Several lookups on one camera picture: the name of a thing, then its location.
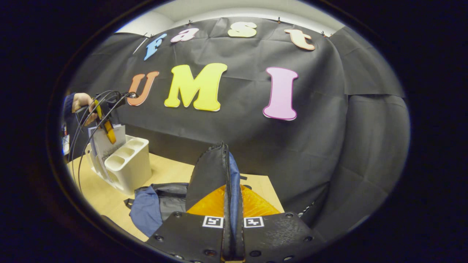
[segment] white organizer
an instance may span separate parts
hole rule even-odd
[[[132,196],[136,188],[143,186],[151,177],[147,139],[125,136],[126,143],[111,154],[104,166],[110,178],[107,178],[101,163],[93,155],[88,145],[88,161],[91,169],[104,181],[122,193]]]

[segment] pink letter i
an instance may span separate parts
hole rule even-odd
[[[270,103],[263,109],[263,115],[268,118],[292,121],[297,117],[293,110],[293,80],[297,73],[281,67],[266,69],[271,76]]]

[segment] letter m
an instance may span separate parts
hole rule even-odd
[[[221,108],[221,104],[218,102],[219,81],[226,70],[225,64],[211,63],[206,65],[200,74],[193,79],[189,65],[175,66],[171,71],[174,77],[164,105],[173,108],[179,107],[180,100],[177,97],[180,91],[183,105],[187,108],[198,92],[198,98],[193,103],[194,108],[218,111]]]

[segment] black cable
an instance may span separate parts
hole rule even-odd
[[[78,119],[78,114],[75,113],[76,122],[80,125],[80,120]]]
[[[96,96],[96,98],[94,98],[94,100],[98,99],[99,97],[101,97],[105,92],[108,92],[104,98],[102,98],[97,105],[95,105],[95,108],[98,107],[99,105],[101,105],[102,102],[105,101],[105,98],[111,94],[111,93],[118,93],[118,91],[115,91],[115,90],[106,90],[102,93],[100,93],[99,95]],[[86,123],[86,121],[88,120],[88,118],[91,117],[91,114],[88,114],[88,116],[86,117],[86,119],[83,121],[83,118],[84,118],[85,114],[83,114],[83,116],[81,117],[81,121],[78,122],[78,126],[76,127],[76,131],[75,131],[75,134],[73,135],[73,140],[72,140],[72,144],[70,145],[70,152],[68,153],[68,163],[71,162],[71,158],[72,158],[72,155],[75,151],[75,146],[76,146],[76,141],[78,140],[78,130],[79,129],[82,129],[83,128],[83,125]],[[75,170],[74,170],[74,165],[73,165],[73,162],[72,162],[72,175],[73,175],[73,180],[75,181],[76,183],[76,179],[75,179]]]
[[[133,94],[136,94],[135,92],[129,92],[127,93],[125,96],[122,96],[122,98],[120,98],[120,100],[118,100],[118,102],[114,105],[114,107],[112,107],[109,112],[106,114],[106,116],[104,116],[102,118],[102,120],[99,122],[99,124],[97,125],[97,127],[101,126],[102,122],[110,115],[110,113],[118,106],[119,102],[121,102],[123,99],[125,99],[126,97],[129,97],[130,95],[133,95]],[[83,160],[83,154],[85,153],[85,150],[86,150],[86,146],[88,145],[89,141],[91,140],[91,138],[93,137],[94,133],[97,131],[98,128],[96,128],[93,133],[89,136],[89,139],[88,141],[85,143],[85,146],[83,147],[83,151],[81,152],[81,157],[80,157],[80,163],[78,165],[78,186],[80,187],[80,192],[83,193],[81,191],[81,182],[80,182],[80,167],[81,167],[81,161]]]
[[[107,97],[107,95],[109,95],[110,93],[112,93],[112,92],[114,92],[114,91],[113,91],[113,90],[107,90],[107,91],[104,91],[104,92],[108,92],[108,93],[105,95],[105,97]],[[95,99],[97,99],[97,98],[99,98],[100,96],[102,96],[102,94],[103,94],[104,92],[102,92],[101,94],[97,95]],[[101,102],[104,101],[105,97],[98,103],[98,105],[100,105]],[[81,123],[81,122],[78,120],[78,117],[77,117],[77,121],[78,121],[78,123],[77,123],[78,126],[76,127],[76,131],[75,131],[75,134],[73,135],[73,140],[72,140],[72,143],[71,143],[71,145],[70,145],[70,150],[71,150],[71,151],[69,152],[69,155],[68,155],[68,163],[70,163],[70,161],[71,161],[70,158],[71,158],[72,155],[73,155],[74,146],[76,145],[76,141],[78,140],[78,134],[79,134],[79,133],[78,133],[78,130],[83,128],[83,126],[80,127],[80,123]],[[73,165],[73,163],[72,163],[72,174],[73,174],[73,180],[76,182],[76,179],[75,179],[75,171],[74,171],[74,165]]]

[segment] wooden table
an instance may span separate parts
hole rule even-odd
[[[149,186],[152,183],[188,183],[190,181],[194,168],[193,165],[163,158],[151,153],[149,154],[149,159],[153,175],[141,186]],[[73,160],[77,186],[79,162],[79,158]],[[247,180],[241,180],[241,184],[251,186],[255,193],[267,200],[280,212],[284,212],[267,176],[241,175],[247,177]],[[102,180],[91,170],[86,156],[83,157],[83,161],[81,162],[80,183],[84,197],[98,214],[107,216],[138,239],[142,241],[148,240],[148,238],[135,227],[129,216],[130,209],[124,204],[125,199],[134,198],[134,196],[125,195]]]

